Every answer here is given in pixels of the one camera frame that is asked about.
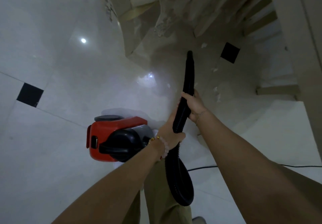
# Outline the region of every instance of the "black square tile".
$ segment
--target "black square tile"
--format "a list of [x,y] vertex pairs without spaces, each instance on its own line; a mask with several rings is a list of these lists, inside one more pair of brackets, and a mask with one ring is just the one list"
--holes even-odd
[[17,100],[27,105],[36,107],[42,96],[42,93],[42,89],[24,83],[20,90]]
[[224,59],[234,64],[239,51],[240,51],[239,48],[227,42],[225,44],[225,47],[223,48],[223,51],[220,57],[223,57]]

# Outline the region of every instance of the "thin chain bracelet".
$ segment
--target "thin chain bracelet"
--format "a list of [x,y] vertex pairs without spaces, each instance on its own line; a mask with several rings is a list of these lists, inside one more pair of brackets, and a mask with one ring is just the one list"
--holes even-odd
[[167,141],[163,138],[163,137],[160,137],[160,136],[157,136],[156,138],[151,138],[149,143],[153,140],[156,140],[156,139],[159,139],[161,142],[163,142],[164,146],[165,146],[165,149],[164,149],[164,153],[162,154],[162,156],[160,157],[160,160],[163,158],[166,158],[168,153],[169,153],[169,145],[167,143]]
[[201,112],[201,113],[192,113],[192,114],[194,114],[194,115],[198,115],[198,119],[197,119],[197,121],[196,121],[196,125],[197,125],[197,123],[198,123],[198,121],[199,121],[199,118],[200,118],[200,116],[203,114],[203,113],[205,113],[207,110],[204,110],[203,112]]

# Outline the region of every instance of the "person's right hand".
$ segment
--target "person's right hand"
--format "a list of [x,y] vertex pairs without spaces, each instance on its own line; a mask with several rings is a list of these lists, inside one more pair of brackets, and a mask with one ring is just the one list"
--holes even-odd
[[198,91],[195,89],[194,96],[191,96],[185,92],[182,92],[181,96],[187,100],[188,107],[191,110],[189,119],[196,123],[199,117],[198,114],[207,110],[200,98]]

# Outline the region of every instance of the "foot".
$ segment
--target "foot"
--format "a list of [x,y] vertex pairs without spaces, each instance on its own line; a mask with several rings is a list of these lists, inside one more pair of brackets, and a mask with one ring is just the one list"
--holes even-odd
[[203,217],[198,216],[192,219],[192,224],[207,224],[207,223]]

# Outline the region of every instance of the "vacuum hose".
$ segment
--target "vacuum hose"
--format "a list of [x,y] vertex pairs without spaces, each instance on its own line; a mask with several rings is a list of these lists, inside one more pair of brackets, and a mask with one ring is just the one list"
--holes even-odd
[[[192,51],[188,51],[185,64],[185,75],[183,92],[194,95],[195,83],[195,65],[192,56]],[[184,124],[190,115],[191,110],[187,105],[187,100],[181,97],[177,114],[173,122],[173,132],[181,133]],[[182,206],[188,206],[194,199],[194,186],[190,175],[179,158],[179,144],[171,149],[165,159],[166,175],[171,194],[175,201]]]

